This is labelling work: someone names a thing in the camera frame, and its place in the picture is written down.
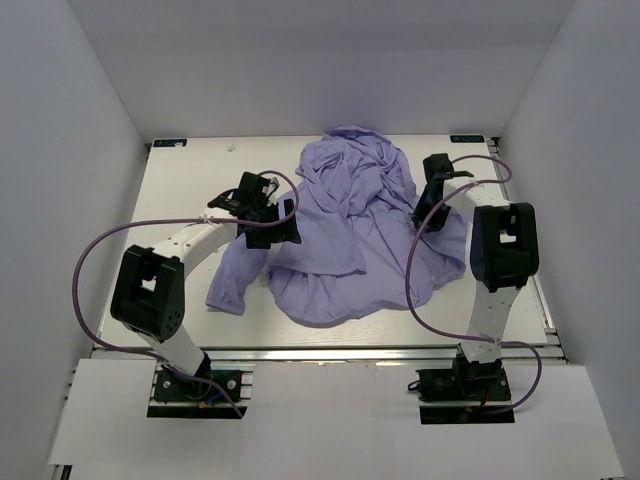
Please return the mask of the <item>purple jacket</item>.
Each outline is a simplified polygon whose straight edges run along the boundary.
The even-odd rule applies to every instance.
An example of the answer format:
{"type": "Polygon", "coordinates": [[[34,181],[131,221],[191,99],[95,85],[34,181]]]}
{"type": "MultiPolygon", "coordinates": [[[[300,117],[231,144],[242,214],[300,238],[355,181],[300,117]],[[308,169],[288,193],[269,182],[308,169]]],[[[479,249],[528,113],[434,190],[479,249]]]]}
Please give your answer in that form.
{"type": "Polygon", "coordinates": [[[381,309],[421,306],[465,273],[465,219],[454,213],[441,231],[415,237],[410,216],[419,196],[409,162],[383,135],[359,126],[329,130],[302,150],[296,173],[302,242],[285,242],[274,256],[231,242],[207,307],[243,314],[247,288],[264,274],[291,320],[332,327],[381,309]]]}

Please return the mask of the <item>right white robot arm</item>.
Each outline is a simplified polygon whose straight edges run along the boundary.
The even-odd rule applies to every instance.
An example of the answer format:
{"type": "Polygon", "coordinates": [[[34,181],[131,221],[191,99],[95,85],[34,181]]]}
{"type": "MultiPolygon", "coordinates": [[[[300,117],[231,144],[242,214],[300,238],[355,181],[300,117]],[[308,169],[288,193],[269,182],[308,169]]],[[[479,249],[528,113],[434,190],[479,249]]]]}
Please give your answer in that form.
{"type": "Polygon", "coordinates": [[[467,333],[430,330],[459,341],[445,384],[472,399],[500,382],[507,320],[517,296],[538,271],[539,248],[534,207],[506,200],[497,192],[499,180],[478,180],[456,170],[457,162],[446,153],[423,160],[426,186],[411,221],[417,239],[444,229],[454,213],[471,225],[469,266],[476,290],[467,333]]]}

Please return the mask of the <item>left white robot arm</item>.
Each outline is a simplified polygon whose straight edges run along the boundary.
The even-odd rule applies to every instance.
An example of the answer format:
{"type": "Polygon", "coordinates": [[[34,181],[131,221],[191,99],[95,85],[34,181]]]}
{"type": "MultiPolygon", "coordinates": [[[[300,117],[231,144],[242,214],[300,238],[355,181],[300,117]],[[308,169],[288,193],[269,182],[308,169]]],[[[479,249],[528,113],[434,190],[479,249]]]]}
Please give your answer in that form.
{"type": "Polygon", "coordinates": [[[237,187],[210,200],[183,229],[152,246],[132,245],[123,254],[110,315],[179,372],[177,387],[188,398],[205,396],[212,377],[207,355],[183,326],[186,279],[236,239],[249,250],[301,242],[295,218],[299,193],[292,189],[289,197],[275,199],[279,179],[289,180],[274,170],[245,172],[237,187]]]}

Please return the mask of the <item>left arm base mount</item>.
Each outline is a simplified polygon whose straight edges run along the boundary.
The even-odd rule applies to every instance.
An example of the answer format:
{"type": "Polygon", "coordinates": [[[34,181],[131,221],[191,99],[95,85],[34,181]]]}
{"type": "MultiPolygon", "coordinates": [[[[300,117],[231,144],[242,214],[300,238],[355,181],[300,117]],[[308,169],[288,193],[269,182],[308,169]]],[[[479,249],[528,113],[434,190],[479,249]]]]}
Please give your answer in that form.
{"type": "Polygon", "coordinates": [[[253,371],[246,367],[213,367],[211,380],[221,389],[187,380],[165,367],[157,367],[152,381],[147,417],[240,420],[241,417],[221,391],[226,393],[244,415],[252,395],[253,371]]]}

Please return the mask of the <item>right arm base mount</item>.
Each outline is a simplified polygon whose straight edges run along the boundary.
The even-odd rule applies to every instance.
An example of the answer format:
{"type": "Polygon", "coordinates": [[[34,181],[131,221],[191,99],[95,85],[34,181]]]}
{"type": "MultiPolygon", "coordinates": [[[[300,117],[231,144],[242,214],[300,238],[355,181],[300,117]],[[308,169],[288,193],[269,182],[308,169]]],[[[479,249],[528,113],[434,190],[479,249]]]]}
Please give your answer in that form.
{"type": "Polygon", "coordinates": [[[506,371],[500,359],[470,362],[459,353],[448,368],[427,368],[407,391],[419,401],[423,425],[512,424],[515,415],[506,371]]]}

